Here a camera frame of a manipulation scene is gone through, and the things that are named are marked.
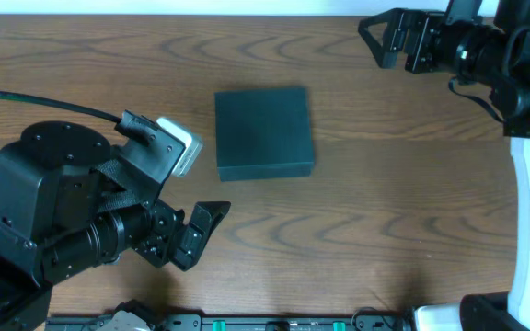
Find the dark green box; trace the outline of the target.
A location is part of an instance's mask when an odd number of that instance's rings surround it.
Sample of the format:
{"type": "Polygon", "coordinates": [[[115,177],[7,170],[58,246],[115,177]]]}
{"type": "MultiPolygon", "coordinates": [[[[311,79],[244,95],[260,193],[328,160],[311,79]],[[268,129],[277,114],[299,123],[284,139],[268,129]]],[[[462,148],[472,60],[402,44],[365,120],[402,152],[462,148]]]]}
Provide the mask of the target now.
{"type": "Polygon", "coordinates": [[[307,89],[260,88],[214,94],[221,181],[308,177],[315,165],[307,89]]]}

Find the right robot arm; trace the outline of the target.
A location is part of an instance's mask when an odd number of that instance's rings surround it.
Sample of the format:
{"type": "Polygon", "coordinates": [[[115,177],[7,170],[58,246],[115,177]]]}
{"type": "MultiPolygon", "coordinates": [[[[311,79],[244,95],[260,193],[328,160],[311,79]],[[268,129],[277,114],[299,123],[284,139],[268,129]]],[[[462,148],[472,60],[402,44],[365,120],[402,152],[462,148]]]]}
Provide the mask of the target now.
{"type": "Polygon", "coordinates": [[[509,291],[468,294],[453,304],[424,305],[398,322],[401,330],[530,330],[530,0],[499,3],[492,24],[477,1],[445,11],[394,8],[358,26],[376,63],[391,68],[401,52],[414,74],[444,71],[448,87],[483,84],[480,106],[510,140],[517,194],[517,252],[509,291]]]}

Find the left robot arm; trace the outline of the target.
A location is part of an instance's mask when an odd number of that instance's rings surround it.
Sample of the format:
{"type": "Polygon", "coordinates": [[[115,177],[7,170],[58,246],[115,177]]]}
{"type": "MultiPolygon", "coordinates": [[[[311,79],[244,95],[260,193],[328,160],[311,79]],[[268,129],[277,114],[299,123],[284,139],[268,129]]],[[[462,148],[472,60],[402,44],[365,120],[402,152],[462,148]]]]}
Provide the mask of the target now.
{"type": "Polygon", "coordinates": [[[46,319],[55,285],[134,250],[152,266],[194,267],[227,215],[227,201],[191,214],[161,200],[184,176],[202,141],[161,118],[124,112],[123,145],[65,121],[28,126],[0,150],[0,330],[46,319]]]}

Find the green clamp on rail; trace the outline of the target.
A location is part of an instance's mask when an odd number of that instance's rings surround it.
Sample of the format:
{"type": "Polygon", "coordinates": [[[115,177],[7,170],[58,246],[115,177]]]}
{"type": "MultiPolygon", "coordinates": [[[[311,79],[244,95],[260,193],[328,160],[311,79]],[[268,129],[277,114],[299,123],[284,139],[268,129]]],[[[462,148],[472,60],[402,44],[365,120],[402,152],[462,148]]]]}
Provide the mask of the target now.
{"type": "Polygon", "coordinates": [[[213,331],[225,331],[226,324],[224,320],[213,322],[213,331]]]}

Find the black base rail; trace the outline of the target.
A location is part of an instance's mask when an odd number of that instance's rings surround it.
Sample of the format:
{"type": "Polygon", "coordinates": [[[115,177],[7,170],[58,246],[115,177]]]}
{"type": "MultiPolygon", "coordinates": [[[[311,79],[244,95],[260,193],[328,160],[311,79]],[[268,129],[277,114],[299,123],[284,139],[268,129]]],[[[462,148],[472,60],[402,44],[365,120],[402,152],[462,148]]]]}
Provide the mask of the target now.
{"type": "Polygon", "coordinates": [[[381,312],[364,307],[351,316],[330,315],[205,315],[161,316],[132,300],[119,304],[112,313],[98,316],[56,315],[47,318],[45,331],[213,331],[213,322],[224,320],[225,331],[333,331],[333,323],[344,322],[346,331],[414,331],[410,314],[381,312]]]}

